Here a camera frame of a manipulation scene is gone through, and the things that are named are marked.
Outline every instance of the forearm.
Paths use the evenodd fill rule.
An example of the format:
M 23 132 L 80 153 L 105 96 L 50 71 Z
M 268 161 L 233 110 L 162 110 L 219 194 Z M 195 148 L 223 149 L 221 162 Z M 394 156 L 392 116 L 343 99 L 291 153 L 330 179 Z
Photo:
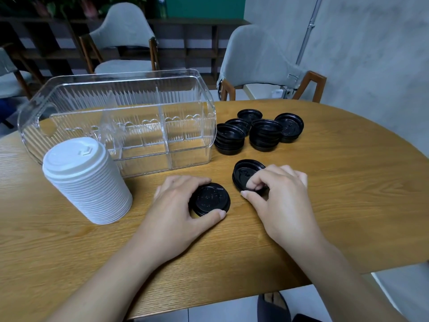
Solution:
M 158 266 L 150 248 L 131 239 L 47 322 L 122 321 L 136 292 Z
M 333 321 L 406 321 L 325 238 L 290 255 L 319 292 Z

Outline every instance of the chair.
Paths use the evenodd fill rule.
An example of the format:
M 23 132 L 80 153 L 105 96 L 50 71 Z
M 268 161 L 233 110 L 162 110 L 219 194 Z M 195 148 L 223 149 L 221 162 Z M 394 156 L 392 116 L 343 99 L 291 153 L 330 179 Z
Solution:
M 240 26 L 229 38 L 217 81 L 219 98 L 236 99 L 236 86 L 271 84 L 285 86 L 299 99 L 310 81 L 316 82 L 313 102 L 320 102 L 326 77 L 292 64 L 275 40 L 256 25 Z
M 152 32 L 142 10 L 132 3 L 114 4 L 102 25 L 89 34 L 79 37 L 90 73 L 124 73 L 159 70 L 158 50 Z M 99 49 L 121 46 L 147 47 L 151 60 L 113 59 L 104 61 Z M 100 62 L 94 70 L 88 47 Z
M 12 62 L 11 55 L 15 55 L 29 72 L 19 71 Z M 40 70 L 31 67 L 14 44 L 3 45 L 0 48 L 0 100 L 22 96 L 23 94 L 31 99 L 32 93 L 28 84 L 33 80 L 43 84 L 44 78 Z M 5 124 L 9 129 L 14 128 L 5 117 L 2 117 L 2 113 L 0 113 L 0 123 Z

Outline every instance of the person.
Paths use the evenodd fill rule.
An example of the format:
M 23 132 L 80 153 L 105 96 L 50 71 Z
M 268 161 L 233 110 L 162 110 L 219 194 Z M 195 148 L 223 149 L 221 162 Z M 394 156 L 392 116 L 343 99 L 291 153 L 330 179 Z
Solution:
M 218 209 L 198 219 L 189 215 L 191 195 L 210 181 L 205 177 L 167 177 L 128 243 L 46 321 L 122 321 L 148 276 L 225 218 L 226 212 Z M 287 165 L 270 165 L 256 172 L 247 188 L 258 190 L 264 185 L 269 187 L 268 200 L 252 191 L 241 194 L 255 208 L 269 237 L 314 284 L 333 321 L 406 321 L 324 237 L 314 218 L 305 173 Z

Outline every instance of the wooden table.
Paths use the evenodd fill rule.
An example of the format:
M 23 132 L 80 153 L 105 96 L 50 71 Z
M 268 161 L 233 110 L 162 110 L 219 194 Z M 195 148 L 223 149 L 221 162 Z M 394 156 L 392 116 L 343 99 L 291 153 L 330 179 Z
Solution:
M 231 197 L 227 218 L 185 255 L 161 267 L 130 317 L 307 285 L 306 276 L 266 235 L 231 180 L 235 162 L 290 164 L 308 173 L 316 219 L 362 273 L 429 259 L 429 163 L 408 142 L 362 117 L 296 100 L 217 102 L 217 121 L 244 108 L 305 123 L 293 144 L 273 152 L 248 143 L 235 156 L 174 174 L 211 176 Z M 131 211 L 107 226 L 90 223 L 45 180 L 18 133 L 0 140 L 0 311 L 5 321 L 39 321 L 83 284 L 134 233 L 157 185 L 172 172 L 127 179 Z

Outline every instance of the chair seat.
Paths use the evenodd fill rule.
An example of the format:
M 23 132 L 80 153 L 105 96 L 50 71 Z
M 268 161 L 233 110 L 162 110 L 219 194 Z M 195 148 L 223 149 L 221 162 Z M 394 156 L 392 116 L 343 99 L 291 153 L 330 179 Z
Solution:
M 96 74 L 104 73 L 125 73 L 152 71 L 152 62 L 137 59 L 112 59 L 100 63 L 94 70 Z
M 29 83 L 33 80 L 31 73 L 27 71 L 20 71 L 24 80 Z M 2 75 L 0 77 L 0 99 L 9 98 L 15 96 L 21 96 L 23 94 L 23 90 L 18 80 L 16 80 L 13 72 L 8 73 L 6 75 Z

